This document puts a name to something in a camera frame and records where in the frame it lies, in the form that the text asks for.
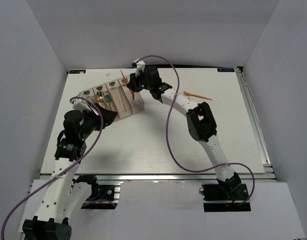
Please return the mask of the orange plastic spoon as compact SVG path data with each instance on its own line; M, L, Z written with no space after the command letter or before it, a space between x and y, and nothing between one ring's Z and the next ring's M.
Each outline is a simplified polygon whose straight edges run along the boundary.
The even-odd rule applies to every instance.
M102 99L103 103L105 104L105 106L108 108L108 110L111 111L112 109L111 109L109 103L106 101L105 97L102 96L101 99Z

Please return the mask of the teal plastic spoon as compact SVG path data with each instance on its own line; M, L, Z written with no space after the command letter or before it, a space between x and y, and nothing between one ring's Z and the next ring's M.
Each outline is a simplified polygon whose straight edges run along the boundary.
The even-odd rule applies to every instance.
M109 110L111 111L112 110L112 107L111 107L111 96L109 94L105 95L104 96L104 100L107 103Z

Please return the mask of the silver metal spoon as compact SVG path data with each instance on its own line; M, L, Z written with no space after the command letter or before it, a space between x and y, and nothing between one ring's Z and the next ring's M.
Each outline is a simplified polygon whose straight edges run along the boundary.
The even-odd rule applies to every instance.
M99 105L105 105L105 101L101 91L96 92L96 99Z

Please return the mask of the orange plastic chopstick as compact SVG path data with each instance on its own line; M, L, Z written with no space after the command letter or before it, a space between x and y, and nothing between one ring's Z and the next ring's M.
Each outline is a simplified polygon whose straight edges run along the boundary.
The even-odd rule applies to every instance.
M119 95L120 95L120 98L121 98L121 102L123 104L124 111L127 112L127 108L126 108L126 105L125 105L125 101L124 101L124 97L123 97L122 91L121 91L120 88L118 89L118 91L119 91Z
M113 101L113 104L114 104L114 106L115 106L116 111L119 112L119 108L118 108L118 105L117 105L117 103L116 103L116 100L115 100L115 98L114 98L113 93L112 93L111 91L109 91L109 94L110 94L111 100Z

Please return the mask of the orange plastic fork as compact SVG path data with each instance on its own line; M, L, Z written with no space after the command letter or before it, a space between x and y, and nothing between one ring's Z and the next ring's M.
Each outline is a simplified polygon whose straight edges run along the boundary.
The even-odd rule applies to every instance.
M120 73L121 73L121 75L122 75L122 77L123 77L123 82L127 85L127 84L129 83L127 77L124 75L124 73L123 73L122 70L120 70ZM130 93L131 93L131 98L132 98L132 100L134 101L134 100L135 100L135 93L134 93L132 90L130 90L130 89L129 89L129 91L130 91Z
M205 96L198 95L198 94L194 94L194 93L190 93L190 92L187 92L187 91L183 91L183 94L187 97L194 97L194 98L199 98L199 99L204 99L204 100L209 100L209 101L213 100L212 98L205 97Z

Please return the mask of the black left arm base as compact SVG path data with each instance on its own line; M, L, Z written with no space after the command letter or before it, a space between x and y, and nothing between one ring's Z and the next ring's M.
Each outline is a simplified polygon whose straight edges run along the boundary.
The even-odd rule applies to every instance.
M82 209L88 210L114 210L120 197L120 185L98 181L95 175L82 175L76 183L87 183L91 187L91 195L82 205Z

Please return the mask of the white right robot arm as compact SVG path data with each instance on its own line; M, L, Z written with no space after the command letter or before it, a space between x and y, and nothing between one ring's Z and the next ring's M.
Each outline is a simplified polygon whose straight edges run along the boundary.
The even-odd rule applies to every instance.
M170 106L165 127L165 138L168 151L176 165L190 173L202 173L203 170L190 170L180 165L176 160L169 141L169 122L173 109L186 118L189 135L197 141L206 152L212 169L215 170L219 193L224 199L232 199L242 184L239 175L230 166L226 155L219 143L217 124L208 103L191 101L162 81L155 66L136 66L135 73L130 75L127 88L134 93L148 90L151 96L164 105Z

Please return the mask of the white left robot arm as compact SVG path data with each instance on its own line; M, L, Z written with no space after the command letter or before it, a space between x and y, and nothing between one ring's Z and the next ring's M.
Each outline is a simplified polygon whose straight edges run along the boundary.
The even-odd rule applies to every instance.
M64 115L64 129L59 133L51 183L40 206L31 219L22 225L28 240L69 240L72 227L69 220L86 200L96 200L99 187L95 175L74 178L80 163L78 160L87 149L86 139L94 132L111 125L117 112L99 105L90 110L83 107Z

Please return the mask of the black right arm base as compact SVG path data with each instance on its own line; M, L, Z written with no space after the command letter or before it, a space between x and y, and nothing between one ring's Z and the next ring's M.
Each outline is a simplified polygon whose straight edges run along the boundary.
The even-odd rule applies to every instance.
M204 184L199 188L203 196L203 209L205 213L228 213L228 212L250 212L248 189L245 184L238 187L232 195L218 184Z

